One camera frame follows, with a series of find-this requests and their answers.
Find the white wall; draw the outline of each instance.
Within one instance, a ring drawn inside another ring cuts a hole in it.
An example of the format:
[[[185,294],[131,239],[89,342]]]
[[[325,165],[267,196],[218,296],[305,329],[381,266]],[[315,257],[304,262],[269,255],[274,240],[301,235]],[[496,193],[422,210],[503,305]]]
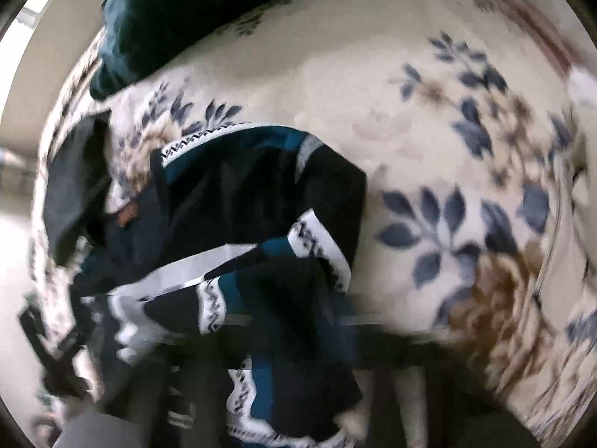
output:
[[[0,146],[36,156],[60,88],[101,28],[103,0],[51,0],[17,68],[0,122]]]
[[[15,421],[32,439],[31,417],[41,413],[35,398],[41,366],[17,320],[23,295],[35,289],[27,251],[31,197],[0,191],[0,396]]]
[[[589,34],[566,0],[528,1],[541,10],[541,13],[556,26],[559,34],[578,53],[583,64],[593,74],[597,74],[597,49],[595,49]]]

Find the dark green fabric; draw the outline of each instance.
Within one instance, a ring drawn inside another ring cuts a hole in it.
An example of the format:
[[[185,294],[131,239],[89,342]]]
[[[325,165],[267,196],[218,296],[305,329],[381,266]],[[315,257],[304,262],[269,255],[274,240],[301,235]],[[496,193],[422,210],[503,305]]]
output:
[[[220,25],[269,0],[106,0],[102,64],[90,93],[104,100],[151,75]]]

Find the patterned trim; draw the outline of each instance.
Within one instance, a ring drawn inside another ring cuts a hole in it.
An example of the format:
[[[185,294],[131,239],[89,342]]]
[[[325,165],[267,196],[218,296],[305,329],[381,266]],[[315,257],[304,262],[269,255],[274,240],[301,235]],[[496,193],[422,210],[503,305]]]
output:
[[[288,243],[297,257],[322,257],[332,267],[336,288],[345,292],[350,284],[348,261],[313,209],[301,215],[288,233]]]
[[[199,299],[199,331],[201,335],[218,330],[226,319],[226,301],[219,286],[219,278],[197,285]]]
[[[339,431],[329,440],[316,443],[313,438],[291,438],[278,434],[263,419],[251,417],[251,407],[257,396],[257,388],[251,371],[251,357],[247,357],[240,369],[229,369],[234,383],[226,401],[228,409],[228,433],[244,443],[259,443],[270,448],[353,448],[354,440]]]
[[[186,152],[192,150],[193,148],[197,148],[208,141],[229,135],[231,133],[236,133],[237,131],[251,130],[253,128],[265,126],[278,125],[273,123],[231,123],[229,125],[220,126],[215,130],[207,130],[203,133],[193,133],[191,135],[187,135],[180,140],[173,141],[162,148],[162,166],[166,167],[177,158],[180,158],[181,155],[184,155]]]

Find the bed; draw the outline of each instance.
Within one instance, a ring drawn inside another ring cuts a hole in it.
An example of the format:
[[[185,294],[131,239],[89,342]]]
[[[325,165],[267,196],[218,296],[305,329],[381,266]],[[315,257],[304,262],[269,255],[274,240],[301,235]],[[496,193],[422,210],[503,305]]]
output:
[[[349,294],[392,330],[463,349],[522,423],[558,446],[597,392],[597,295],[574,233],[559,232],[571,206],[561,158],[573,139],[570,55],[530,11],[523,0],[273,0],[97,102],[88,87],[101,31],[40,142],[32,274],[50,342],[72,327],[68,286],[88,245],[66,267],[49,258],[47,163],[82,117],[112,110],[109,211],[147,183],[152,150],[223,125],[283,124],[368,175]],[[546,276],[569,247],[562,295]],[[93,356],[77,364],[97,396]],[[411,446],[423,445],[413,429]]]

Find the floor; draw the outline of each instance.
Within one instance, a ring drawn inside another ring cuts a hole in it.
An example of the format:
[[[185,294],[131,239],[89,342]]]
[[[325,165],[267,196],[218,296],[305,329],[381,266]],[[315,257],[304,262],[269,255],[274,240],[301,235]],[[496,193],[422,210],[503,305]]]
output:
[[[23,295],[35,288],[27,272],[30,200],[0,191],[0,396],[31,439],[31,416],[41,411],[35,397],[41,368],[17,321]]]

